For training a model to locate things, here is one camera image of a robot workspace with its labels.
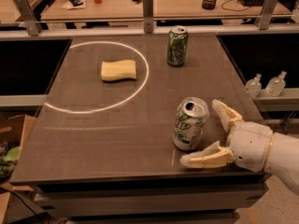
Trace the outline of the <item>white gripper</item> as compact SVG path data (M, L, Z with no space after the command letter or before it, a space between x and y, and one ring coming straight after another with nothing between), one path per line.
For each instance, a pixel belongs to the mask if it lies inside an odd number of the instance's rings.
M273 131L255 122L243 122L238 112L220 100L214 99L212 108L224 131L230 132L227 139L229 147L222 147L216 141L202 151L183 155L180 163L188 168L210 169L224 167L235 159L238 167L252 172L262 171Z

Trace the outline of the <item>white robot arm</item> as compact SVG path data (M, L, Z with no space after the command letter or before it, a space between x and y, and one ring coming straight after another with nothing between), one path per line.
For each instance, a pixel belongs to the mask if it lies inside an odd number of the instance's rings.
M234 109L212 101L212 108L228 133L227 146L219 141L197 151L183 155L180 163L193 169L220 168L234 163L252 172L265 171L277 176L293 193L299 194L299 139L274 133L270 127L244 121Z

